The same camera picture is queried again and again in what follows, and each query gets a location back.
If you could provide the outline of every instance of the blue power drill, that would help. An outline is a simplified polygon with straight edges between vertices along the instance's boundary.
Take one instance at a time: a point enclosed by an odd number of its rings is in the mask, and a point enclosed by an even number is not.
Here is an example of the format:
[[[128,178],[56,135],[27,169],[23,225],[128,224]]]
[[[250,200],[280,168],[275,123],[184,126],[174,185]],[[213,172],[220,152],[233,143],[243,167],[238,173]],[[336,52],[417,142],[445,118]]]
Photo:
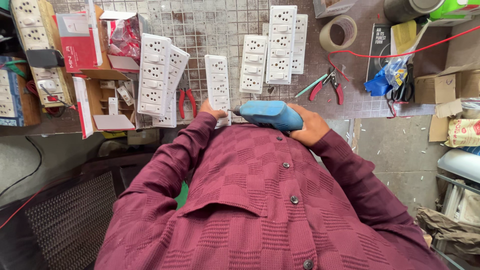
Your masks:
[[[231,111],[259,127],[271,127],[279,131],[300,130],[303,127],[300,115],[280,100],[250,100]]]

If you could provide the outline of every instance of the textured knit shirt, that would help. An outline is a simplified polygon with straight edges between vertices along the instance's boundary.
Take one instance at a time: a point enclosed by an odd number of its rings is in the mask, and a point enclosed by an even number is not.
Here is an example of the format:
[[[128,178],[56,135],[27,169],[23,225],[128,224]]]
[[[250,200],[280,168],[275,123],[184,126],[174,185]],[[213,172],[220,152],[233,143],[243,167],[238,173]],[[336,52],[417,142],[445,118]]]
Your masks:
[[[334,131],[311,147],[328,173],[278,130],[216,123],[201,112],[158,148],[115,202],[96,269],[447,269]]]

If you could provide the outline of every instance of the scissors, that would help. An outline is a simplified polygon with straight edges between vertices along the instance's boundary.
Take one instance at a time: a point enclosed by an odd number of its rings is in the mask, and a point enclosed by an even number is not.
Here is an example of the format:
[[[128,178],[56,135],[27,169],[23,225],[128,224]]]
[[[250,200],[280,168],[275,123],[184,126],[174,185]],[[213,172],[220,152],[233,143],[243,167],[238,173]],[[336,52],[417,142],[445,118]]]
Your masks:
[[[413,64],[407,64],[407,76],[405,82],[396,90],[392,90],[390,98],[396,102],[409,102],[415,95],[415,82],[413,79]]]
[[[328,77],[325,78],[323,82],[319,82],[317,86],[312,90],[310,93],[310,98],[309,100],[312,101],[315,98],[315,95],[322,90],[323,86],[328,84],[329,82],[332,83],[333,88],[335,89],[336,95],[338,96],[338,104],[342,105],[343,104],[343,89],[342,85],[339,84],[336,81],[336,76],[335,76],[335,69],[330,67],[328,68]]]

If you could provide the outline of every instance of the packing tape roll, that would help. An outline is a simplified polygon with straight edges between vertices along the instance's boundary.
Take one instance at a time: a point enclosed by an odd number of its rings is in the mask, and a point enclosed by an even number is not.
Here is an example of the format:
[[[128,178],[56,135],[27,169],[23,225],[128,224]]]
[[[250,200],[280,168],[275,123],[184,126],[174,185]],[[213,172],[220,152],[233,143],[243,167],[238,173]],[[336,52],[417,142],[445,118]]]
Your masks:
[[[332,25],[339,25],[345,33],[345,38],[342,45],[333,43],[330,37],[330,29]],[[335,17],[329,23],[327,23],[320,31],[320,45],[326,51],[332,52],[336,50],[343,50],[352,45],[357,37],[357,24],[355,21],[346,15],[340,15]]]

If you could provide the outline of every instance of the green pencil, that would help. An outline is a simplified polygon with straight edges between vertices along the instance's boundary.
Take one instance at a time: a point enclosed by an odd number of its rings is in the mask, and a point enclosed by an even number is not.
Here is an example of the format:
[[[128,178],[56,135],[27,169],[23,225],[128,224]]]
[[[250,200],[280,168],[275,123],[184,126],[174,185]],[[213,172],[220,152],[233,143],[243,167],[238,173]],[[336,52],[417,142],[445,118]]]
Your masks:
[[[301,94],[305,93],[308,91],[308,89],[314,87],[317,83],[323,81],[323,79],[325,79],[328,75],[325,74],[323,75],[322,77],[320,77],[320,79],[316,80],[313,84],[309,85],[307,88],[303,89],[300,93],[298,93],[295,97],[298,98]]]

